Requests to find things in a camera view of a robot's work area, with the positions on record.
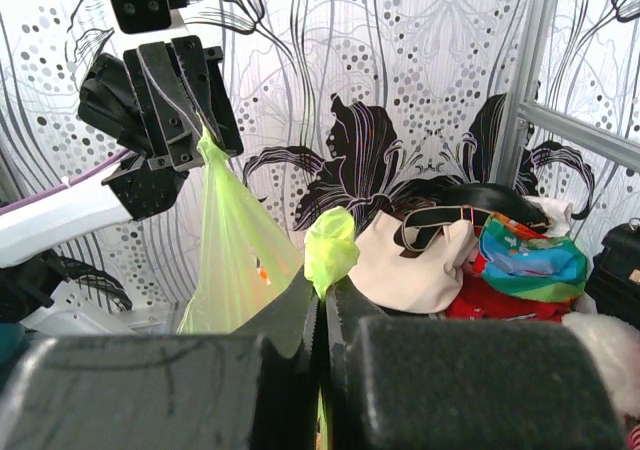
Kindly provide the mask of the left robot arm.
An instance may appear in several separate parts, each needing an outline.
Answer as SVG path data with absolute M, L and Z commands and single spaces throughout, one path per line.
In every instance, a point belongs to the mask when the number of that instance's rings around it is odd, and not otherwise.
M 56 247 L 169 210 L 211 137 L 224 154 L 244 146 L 222 73 L 223 51 L 194 35 L 103 53 L 80 87 L 79 118 L 124 154 L 1 211 L 1 319 L 48 336 L 123 335 L 128 326 L 80 290 L 81 267 Z

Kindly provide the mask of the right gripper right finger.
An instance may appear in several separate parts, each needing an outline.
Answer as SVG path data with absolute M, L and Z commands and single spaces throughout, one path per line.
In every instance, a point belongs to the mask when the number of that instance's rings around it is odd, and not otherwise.
M 391 315 L 325 299 L 332 449 L 622 449 L 599 372 L 562 325 Z

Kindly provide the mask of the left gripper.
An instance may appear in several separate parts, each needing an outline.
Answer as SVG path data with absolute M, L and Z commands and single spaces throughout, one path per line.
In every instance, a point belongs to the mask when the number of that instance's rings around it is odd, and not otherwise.
M 80 86 L 78 116 L 129 151 L 102 184 L 143 220 L 176 203 L 188 177 L 176 170 L 195 167 L 195 112 L 228 156 L 242 155 L 244 145 L 220 46 L 184 36 L 127 50 L 123 60 L 96 57 Z

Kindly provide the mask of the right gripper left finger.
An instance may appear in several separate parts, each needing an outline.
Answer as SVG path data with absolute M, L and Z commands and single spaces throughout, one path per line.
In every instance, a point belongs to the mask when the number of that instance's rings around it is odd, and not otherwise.
M 311 449 L 319 301 L 297 275 L 229 334 L 58 337 L 18 362 L 5 449 Z

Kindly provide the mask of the green trash bag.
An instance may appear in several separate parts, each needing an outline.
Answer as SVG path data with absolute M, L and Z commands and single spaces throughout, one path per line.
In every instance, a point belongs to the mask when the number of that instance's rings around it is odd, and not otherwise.
M 281 295 L 297 272 L 323 298 L 355 265 L 355 221 L 345 208 L 315 217 L 300 252 L 228 168 L 210 132 L 203 132 L 197 150 L 204 161 L 200 272 L 179 333 L 238 329 Z

